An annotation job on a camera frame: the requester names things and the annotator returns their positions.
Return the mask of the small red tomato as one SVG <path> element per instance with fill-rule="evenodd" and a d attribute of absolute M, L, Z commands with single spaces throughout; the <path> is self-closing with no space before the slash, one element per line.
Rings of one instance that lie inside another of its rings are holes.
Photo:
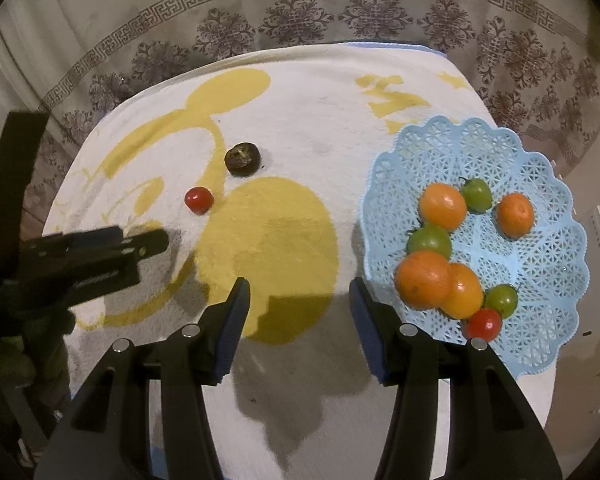
<path fill-rule="evenodd" d="M 501 333 L 502 325 L 503 320 L 497 310 L 482 308 L 465 321 L 464 334 L 467 339 L 481 338 L 490 342 Z"/>

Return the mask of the small orange mandarin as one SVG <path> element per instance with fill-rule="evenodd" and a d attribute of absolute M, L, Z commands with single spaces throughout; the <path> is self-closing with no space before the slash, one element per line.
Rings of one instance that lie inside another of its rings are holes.
<path fill-rule="evenodd" d="M 496 222 L 501 232 L 513 240 L 527 235 L 534 225 L 534 209 L 521 193 L 505 195 L 496 207 Z"/>

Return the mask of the patterned beige curtain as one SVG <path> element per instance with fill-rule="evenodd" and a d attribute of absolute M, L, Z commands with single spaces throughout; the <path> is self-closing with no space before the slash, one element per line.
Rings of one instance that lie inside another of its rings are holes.
<path fill-rule="evenodd" d="M 0 0 L 0 133 L 12 110 L 50 114 L 21 237 L 42 233 L 87 135 L 134 94 L 251 51 L 355 40 L 445 53 L 562 171 L 600 132 L 600 0 Z"/>

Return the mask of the small green tomato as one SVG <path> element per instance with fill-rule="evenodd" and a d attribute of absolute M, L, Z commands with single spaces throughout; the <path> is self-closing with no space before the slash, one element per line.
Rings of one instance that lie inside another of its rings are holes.
<path fill-rule="evenodd" d="M 498 284 L 490 288 L 484 297 L 483 307 L 498 312 L 503 320 L 510 318 L 517 306 L 518 294 L 516 288 L 509 284 Z"/>

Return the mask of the dark brown passion fruit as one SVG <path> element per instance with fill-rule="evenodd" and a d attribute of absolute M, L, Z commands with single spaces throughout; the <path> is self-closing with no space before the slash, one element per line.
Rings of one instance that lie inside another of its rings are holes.
<path fill-rule="evenodd" d="M 224 164 L 234 177 L 250 177 L 261 167 L 261 153 L 256 144 L 242 142 L 230 148 L 224 156 Z"/>

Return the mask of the white yellow cartoon towel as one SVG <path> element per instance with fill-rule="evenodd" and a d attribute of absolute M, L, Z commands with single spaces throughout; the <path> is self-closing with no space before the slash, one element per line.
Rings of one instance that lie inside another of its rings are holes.
<path fill-rule="evenodd" d="M 76 308 L 67 339 L 78 390 L 115 340 L 160 340 L 251 286 L 230 374 L 206 391 L 232 479 L 369 479 L 394 393 L 373 378 L 347 289 L 362 271 L 358 207 L 376 155 L 405 125 L 487 118 L 443 55 L 313 46 L 250 53 L 157 84 L 86 138 L 47 232 L 121 226 L 168 232 L 140 284 Z M 232 176 L 224 156 L 256 144 L 261 167 Z M 194 186 L 213 207 L 193 214 Z"/>

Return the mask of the red cherry tomato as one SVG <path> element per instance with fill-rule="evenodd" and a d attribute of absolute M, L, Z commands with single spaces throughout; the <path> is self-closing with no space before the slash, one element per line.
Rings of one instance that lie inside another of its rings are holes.
<path fill-rule="evenodd" d="M 184 203 L 193 214 L 201 216 L 213 207 L 214 197 L 208 188 L 194 186 L 185 193 Z"/>

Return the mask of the large orange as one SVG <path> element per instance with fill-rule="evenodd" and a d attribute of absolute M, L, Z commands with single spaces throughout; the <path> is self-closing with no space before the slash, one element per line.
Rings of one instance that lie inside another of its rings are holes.
<path fill-rule="evenodd" d="M 438 308 L 451 292 L 451 265 L 437 252 L 413 252 L 396 267 L 394 287 L 404 304 L 411 308 Z"/>

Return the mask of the blue plastic lattice basket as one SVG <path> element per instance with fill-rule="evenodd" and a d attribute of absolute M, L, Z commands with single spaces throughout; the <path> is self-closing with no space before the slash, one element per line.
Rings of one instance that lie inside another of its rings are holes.
<path fill-rule="evenodd" d="M 451 259 L 469 266 L 485 289 L 502 283 L 517 289 L 518 307 L 491 346 L 514 377 L 541 374 L 577 333 L 577 303 L 590 282 L 588 240 L 573 219 L 568 186 L 555 178 L 544 155 L 525 151 L 512 130 L 492 128 L 478 117 L 454 125 L 444 116 L 402 129 L 392 150 L 374 160 L 362 198 L 365 281 L 403 321 L 437 340 L 462 344 L 460 322 L 407 306 L 393 280 L 408 234 L 419 226 L 424 189 L 434 182 L 459 188 L 470 178 L 486 182 L 496 202 L 521 193 L 533 206 L 534 225 L 519 240 L 500 232 L 493 211 L 471 212 L 451 234 Z"/>

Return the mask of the orange tomato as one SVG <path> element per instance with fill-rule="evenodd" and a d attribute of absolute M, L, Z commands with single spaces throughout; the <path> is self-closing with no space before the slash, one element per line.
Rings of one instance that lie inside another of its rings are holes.
<path fill-rule="evenodd" d="M 441 182 L 430 183 L 424 189 L 418 209 L 423 222 L 440 226 L 448 232 L 458 229 L 467 214 L 463 195 L 451 185 Z"/>

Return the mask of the yellow green tomato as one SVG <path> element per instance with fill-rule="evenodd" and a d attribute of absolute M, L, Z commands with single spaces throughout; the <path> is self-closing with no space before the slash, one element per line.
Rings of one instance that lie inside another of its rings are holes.
<path fill-rule="evenodd" d="M 476 214 L 484 214 L 492 207 L 491 189 L 482 179 L 465 179 L 460 194 L 463 195 L 467 208 Z"/>

